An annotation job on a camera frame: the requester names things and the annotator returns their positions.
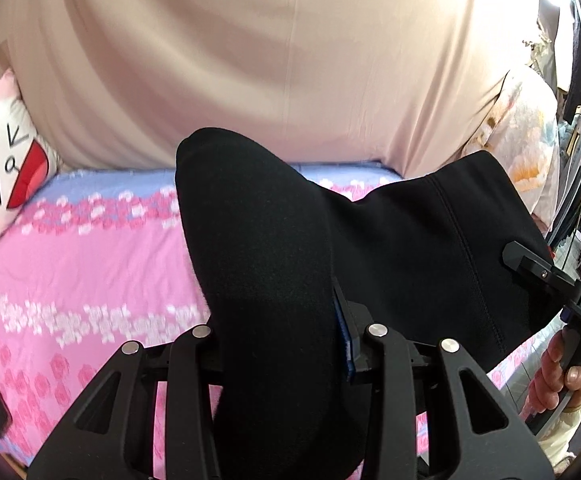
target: hand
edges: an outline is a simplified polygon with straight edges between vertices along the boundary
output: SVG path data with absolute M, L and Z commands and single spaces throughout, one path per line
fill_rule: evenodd
M 564 385 L 573 392 L 567 409 L 581 406 L 581 366 L 573 366 L 564 376 L 560 361 L 563 357 L 563 336 L 557 332 L 541 356 L 541 368 L 528 388 L 528 402 L 538 413 L 553 410 L 559 404 L 559 392 Z

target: pillow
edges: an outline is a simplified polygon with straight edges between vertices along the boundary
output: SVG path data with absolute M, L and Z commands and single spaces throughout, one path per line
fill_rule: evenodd
M 37 134 L 12 70 L 0 79 L 0 236 L 57 172 L 59 157 Z

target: pink bedsheet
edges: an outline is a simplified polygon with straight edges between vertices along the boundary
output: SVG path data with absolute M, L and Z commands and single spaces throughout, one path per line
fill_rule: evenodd
M 321 184 L 357 200 L 387 182 Z M 31 203 L 0 242 L 0 389 L 13 415 L 0 450 L 29 463 L 124 341 L 169 342 L 207 317 L 173 186 Z M 502 387 L 531 352 L 529 341 L 491 372 L 494 383 Z M 217 388 L 212 397 L 218 400 Z M 164 476 L 164 401 L 161 388 L 157 478 Z M 424 416 L 417 434 L 419 450 L 427 449 Z

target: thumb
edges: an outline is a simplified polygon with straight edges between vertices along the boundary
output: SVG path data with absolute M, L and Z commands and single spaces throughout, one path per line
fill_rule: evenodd
M 574 392 L 573 398 L 568 403 L 569 408 L 578 408 L 581 406 L 581 366 L 573 366 L 565 375 L 565 385 Z

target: black handle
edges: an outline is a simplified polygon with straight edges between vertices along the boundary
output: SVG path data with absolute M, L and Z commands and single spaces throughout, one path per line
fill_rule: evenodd
M 410 480 L 417 472 L 414 378 L 408 341 L 381 324 L 365 340 L 379 355 L 373 382 L 362 480 Z
M 563 329 L 563 341 L 564 349 L 561 369 L 568 370 L 573 366 L 581 366 L 581 323 L 577 322 L 576 319 Z M 559 392 L 559 404 L 554 410 L 545 410 L 543 413 L 530 415 L 526 419 L 526 425 L 530 431 L 538 438 L 542 438 L 559 418 L 572 396 L 573 393 L 564 387 Z

